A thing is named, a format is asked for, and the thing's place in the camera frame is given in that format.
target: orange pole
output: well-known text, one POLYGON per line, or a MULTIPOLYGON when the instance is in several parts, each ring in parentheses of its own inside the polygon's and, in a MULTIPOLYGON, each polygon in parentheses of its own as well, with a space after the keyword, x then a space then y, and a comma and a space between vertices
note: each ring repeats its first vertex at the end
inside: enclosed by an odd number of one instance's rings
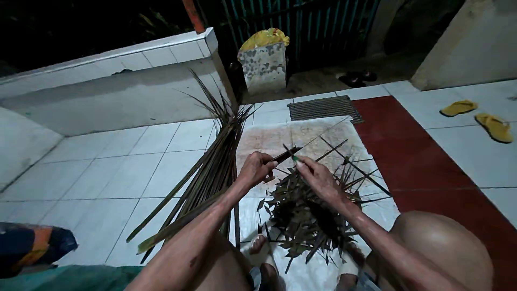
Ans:
POLYGON ((187 14, 189 15, 190 22, 192 22, 192 25, 194 25, 194 30, 197 32, 197 34, 205 32, 205 25, 203 25, 203 22, 201 21, 201 18, 199 18, 199 14, 197 13, 197 10, 194 5, 193 0, 182 0, 183 5, 185 6, 185 10, 187 11, 187 14))

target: green gate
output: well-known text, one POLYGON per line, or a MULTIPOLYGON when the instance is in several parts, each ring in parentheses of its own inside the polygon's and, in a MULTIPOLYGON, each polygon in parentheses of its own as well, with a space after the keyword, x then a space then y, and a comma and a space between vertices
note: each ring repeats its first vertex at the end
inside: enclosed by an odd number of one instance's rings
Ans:
POLYGON ((290 71, 353 60, 364 53, 379 0, 200 0, 220 53, 235 59, 255 32, 276 27, 290 37, 290 71))

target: yellow plastic bag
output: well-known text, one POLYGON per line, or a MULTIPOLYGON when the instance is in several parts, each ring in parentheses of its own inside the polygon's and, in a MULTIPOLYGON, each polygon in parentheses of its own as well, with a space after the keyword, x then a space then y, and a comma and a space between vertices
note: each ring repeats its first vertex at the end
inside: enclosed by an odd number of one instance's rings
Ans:
POLYGON ((270 45, 283 41, 285 46, 289 45, 289 37, 278 28, 270 28, 266 31, 259 31, 252 35, 242 44, 239 51, 247 51, 258 47, 270 45))

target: pile of leaf strips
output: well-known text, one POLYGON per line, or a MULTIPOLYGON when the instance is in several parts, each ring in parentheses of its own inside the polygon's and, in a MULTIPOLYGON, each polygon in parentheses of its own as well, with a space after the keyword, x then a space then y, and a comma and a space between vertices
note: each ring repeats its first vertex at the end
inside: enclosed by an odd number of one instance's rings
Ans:
MULTIPOLYGON (((332 148, 330 152, 336 150, 339 146, 332 148)), ((371 173, 364 173, 353 164, 354 162, 350 162, 348 157, 343 157, 345 160, 342 166, 338 167, 338 169, 342 168, 341 174, 339 177, 336 176, 338 172, 336 169, 333 177, 346 198, 360 208, 364 203, 387 198, 361 200, 358 189, 366 179, 373 182, 374 180, 371 179, 370 175, 377 170, 371 173), (355 179, 357 172, 361 172, 362 177, 355 179)), ((288 250, 286 257, 291 258, 285 273, 289 270, 293 259, 304 251, 309 251, 306 263, 320 250, 321 253, 319 254, 324 256, 327 265, 329 258, 336 264, 332 257, 329 257, 329 252, 338 248, 339 255, 342 256, 344 250, 353 251, 350 243, 353 241, 352 236, 357 233, 351 231, 352 226, 343 215, 339 214, 314 193, 297 169, 288 168, 288 170, 290 172, 288 176, 277 183, 276 189, 269 193, 273 199, 261 200, 257 208, 257 212, 262 207, 265 208, 271 216, 270 220, 274 223, 273 227, 279 229, 280 233, 285 236, 285 240, 275 241, 281 242, 280 246, 288 250)), ((383 192, 390 195, 383 187, 380 186, 380 188, 383 192)))
MULTIPOLYGON (((201 102, 197 98, 189 95, 201 103, 208 109, 220 123, 219 133, 205 154, 198 160, 198 162, 188 171, 188 173, 181 179, 181 181, 172 189, 163 201, 149 214, 149 216, 129 235, 126 242, 133 239, 140 230, 142 230, 155 215, 165 207, 172 197, 183 187, 183 185, 192 177, 192 182, 179 198, 178 203, 171 211, 159 232, 152 237, 146 239, 138 246, 138 254, 146 252, 145 259, 152 252, 154 246, 162 240, 169 240, 176 233, 178 233, 185 225, 196 218, 201 212, 207 209, 217 198, 223 194, 226 189, 232 185, 237 178, 237 167, 235 160, 235 152, 239 144, 242 134, 244 121, 253 112, 250 112, 252 106, 243 108, 238 112, 230 113, 227 108, 230 106, 225 102, 221 91, 221 106, 216 99, 211 95, 205 85, 201 82, 199 77, 191 70, 196 81, 203 89, 207 96, 210 105, 201 102)), ((239 217, 238 205, 234 208, 235 217, 239 217)), ((239 221, 235 221, 235 236, 236 241, 239 241, 239 221)), ((230 215, 224 221, 221 232, 226 237, 230 232, 230 215)))

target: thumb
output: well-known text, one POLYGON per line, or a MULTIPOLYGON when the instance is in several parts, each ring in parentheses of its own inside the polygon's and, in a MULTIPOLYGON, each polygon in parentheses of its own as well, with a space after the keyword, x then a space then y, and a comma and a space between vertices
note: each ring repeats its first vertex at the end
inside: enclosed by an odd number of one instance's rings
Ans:
POLYGON ((296 168, 298 169, 298 171, 300 171, 302 177, 304 177, 307 181, 312 179, 313 175, 306 164, 302 163, 301 161, 296 161, 296 168))
POLYGON ((273 170, 274 168, 276 168, 278 166, 278 162, 277 161, 272 161, 272 162, 267 163, 264 166, 266 166, 266 168, 271 171, 271 170, 273 170))

